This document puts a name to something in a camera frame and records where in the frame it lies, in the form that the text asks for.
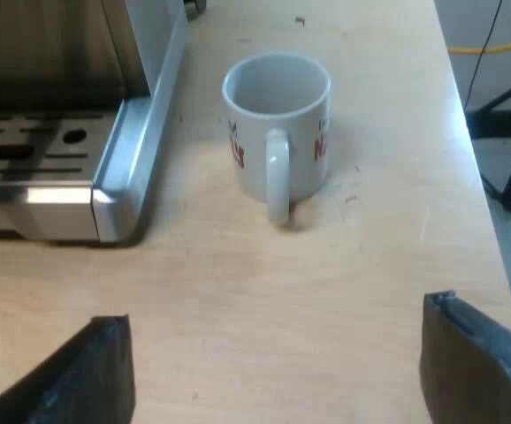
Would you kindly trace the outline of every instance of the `light wood surface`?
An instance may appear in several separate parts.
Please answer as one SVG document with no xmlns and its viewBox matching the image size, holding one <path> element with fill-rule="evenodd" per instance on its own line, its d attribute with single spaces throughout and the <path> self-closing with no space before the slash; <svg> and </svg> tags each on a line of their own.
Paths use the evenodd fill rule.
<svg viewBox="0 0 511 424">
<path fill-rule="evenodd" d="M 130 314 L 136 423 L 427 422 L 422 299 L 511 297 L 430 0 L 209 0 L 191 23 L 145 239 L 0 240 L 0 392 Z M 295 23 L 305 18 L 305 25 Z M 332 174 L 289 227 L 233 179 L 220 85 L 289 49 L 332 75 Z"/>
</svg>

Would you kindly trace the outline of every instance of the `metal panel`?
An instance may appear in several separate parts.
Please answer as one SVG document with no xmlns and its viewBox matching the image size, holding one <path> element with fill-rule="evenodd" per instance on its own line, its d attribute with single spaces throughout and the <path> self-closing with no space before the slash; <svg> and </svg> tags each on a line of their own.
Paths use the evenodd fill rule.
<svg viewBox="0 0 511 424">
<path fill-rule="evenodd" d="M 103 0 L 0 0 L 0 109 L 104 105 L 146 93 L 124 1 L 104 4 L 110 20 Z"/>
</svg>

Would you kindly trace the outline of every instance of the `red text on mug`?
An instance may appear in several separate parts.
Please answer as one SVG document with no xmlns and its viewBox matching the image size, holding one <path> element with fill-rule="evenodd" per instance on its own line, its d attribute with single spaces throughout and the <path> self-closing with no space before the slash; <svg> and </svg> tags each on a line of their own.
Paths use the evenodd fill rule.
<svg viewBox="0 0 511 424">
<path fill-rule="evenodd" d="M 243 169 L 244 168 L 244 149 L 238 144 L 238 130 L 236 123 L 228 121 L 228 128 L 230 130 L 230 147 L 232 148 L 232 155 L 236 163 Z"/>
<path fill-rule="evenodd" d="M 326 149 L 328 148 L 327 123 L 328 121 L 326 119 L 322 119 L 318 123 L 318 131 L 320 133 L 315 140 L 315 162 L 326 153 Z"/>
</svg>

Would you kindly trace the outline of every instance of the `espresso machine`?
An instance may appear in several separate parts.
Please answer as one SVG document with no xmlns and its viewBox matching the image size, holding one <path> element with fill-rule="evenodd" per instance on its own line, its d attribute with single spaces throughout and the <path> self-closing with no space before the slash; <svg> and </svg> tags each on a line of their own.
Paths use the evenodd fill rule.
<svg viewBox="0 0 511 424">
<path fill-rule="evenodd" d="M 0 232 L 132 236 L 186 42 L 183 0 L 0 0 Z"/>
</svg>

